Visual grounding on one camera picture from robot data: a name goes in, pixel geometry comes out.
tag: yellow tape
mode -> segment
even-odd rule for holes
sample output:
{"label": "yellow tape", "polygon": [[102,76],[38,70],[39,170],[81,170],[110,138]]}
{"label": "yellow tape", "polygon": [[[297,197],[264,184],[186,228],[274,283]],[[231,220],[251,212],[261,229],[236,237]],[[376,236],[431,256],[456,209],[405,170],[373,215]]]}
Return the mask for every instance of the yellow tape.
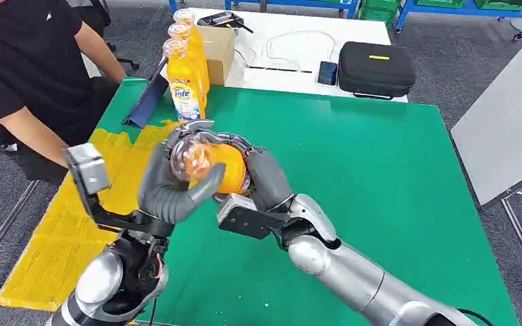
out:
{"label": "yellow tape", "polygon": [[388,56],[369,56],[369,58],[377,60],[389,60]]}
{"label": "yellow tape", "polygon": [[[151,150],[174,125],[167,121],[164,127],[147,126],[134,145],[126,133],[93,132],[90,141],[103,156],[111,182],[99,193],[106,209],[127,214],[137,208],[137,186]],[[68,175],[1,288],[0,305],[56,310],[89,261],[114,238],[87,216]]]}

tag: cardboard box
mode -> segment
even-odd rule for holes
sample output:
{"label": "cardboard box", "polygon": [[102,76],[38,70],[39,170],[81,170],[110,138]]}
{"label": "cardboard box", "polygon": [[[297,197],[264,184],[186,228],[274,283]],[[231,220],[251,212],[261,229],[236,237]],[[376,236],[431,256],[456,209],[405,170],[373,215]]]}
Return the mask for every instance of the cardboard box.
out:
{"label": "cardboard box", "polygon": [[197,26],[205,45],[209,83],[225,85],[235,55],[234,32],[223,27]]}

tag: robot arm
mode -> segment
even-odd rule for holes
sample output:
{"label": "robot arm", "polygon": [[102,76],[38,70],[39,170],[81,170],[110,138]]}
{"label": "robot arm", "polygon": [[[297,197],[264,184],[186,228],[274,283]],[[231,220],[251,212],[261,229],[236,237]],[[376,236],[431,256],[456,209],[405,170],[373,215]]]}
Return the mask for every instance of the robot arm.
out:
{"label": "robot arm", "polygon": [[292,194],[269,152],[253,150],[246,162],[253,193],[250,198],[231,194],[223,201],[217,211],[220,229],[257,239],[273,233],[297,268],[313,275],[373,325],[476,325],[457,309],[414,290],[339,239],[316,201],[308,195]]}
{"label": "robot arm", "polygon": [[85,211],[99,228],[118,236],[89,263],[47,326],[127,325],[161,294],[169,277],[163,257],[175,224],[217,191],[225,171],[223,164],[215,165],[188,189],[188,184],[171,172],[171,149],[185,136],[212,123],[201,120],[178,126],[166,141],[157,144],[139,187],[140,209],[128,215],[108,212],[101,206],[97,193],[109,187],[109,179],[93,145],[65,151]]}

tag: gray carpet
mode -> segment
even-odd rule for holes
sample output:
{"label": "gray carpet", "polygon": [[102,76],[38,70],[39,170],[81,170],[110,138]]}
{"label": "gray carpet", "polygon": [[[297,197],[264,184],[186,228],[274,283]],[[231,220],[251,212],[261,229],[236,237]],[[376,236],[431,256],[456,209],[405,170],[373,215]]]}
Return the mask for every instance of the gray carpet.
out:
{"label": "gray carpet", "polygon": [[[222,8],[222,3],[187,0],[184,6]],[[238,10],[257,11],[258,5],[241,3]],[[285,6],[270,6],[269,12],[326,17],[338,14],[336,10]],[[113,24],[106,30],[106,40],[117,45],[117,56],[141,64],[140,70],[129,71],[131,75],[149,77],[160,60],[160,48],[172,21],[168,7],[118,7],[111,9],[111,16]],[[390,35],[393,43],[408,47],[415,55],[419,78],[410,100],[438,105],[448,129],[522,46],[522,41],[508,41],[514,33],[508,22],[497,22],[494,18],[411,14],[404,28],[403,34]],[[0,156],[0,221],[11,211],[27,184],[19,170]],[[55,190],[40,183],[0,245],[0,283],[14,266]],[[514,197],[512,204],[522,219],[522,196]],[[480,216],[522,324],[522,249],[500,205],[481,209]],[[0,307],[0,326],[40,325],[47,315]]]}

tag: green crate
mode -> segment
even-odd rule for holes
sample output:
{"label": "green crate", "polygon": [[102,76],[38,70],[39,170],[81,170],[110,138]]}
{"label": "green crate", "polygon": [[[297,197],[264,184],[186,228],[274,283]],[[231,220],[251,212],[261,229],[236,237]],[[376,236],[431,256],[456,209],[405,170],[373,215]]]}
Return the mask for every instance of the green crate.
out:
{"label": "green crate", "polygon": [[415,3],[417,5],[431,5],[433,7],[461,8],[465,0],[415,0]]}
{"label": "green crate", "polygon": [[385,10],[397,10],[397,7],[401,4],[401,0],[365,0],[363,3],[364,7],[385,9]]}
{"label": "green crate", "polygon": [[517,5],[496,0],[475,0],[475,4],[481,9],[517,10],[518,12],[522,10],[522,4]]}
{"label": "green crate", "polygon": [[390,29],[391,25],[393,24],[393,20],[395,19],[395,14],[397,14],[397,9],[383,10],[377,8],[362,7],[359,11],[359,19],[376,20],[379,22],[384,22],[387,29]]}

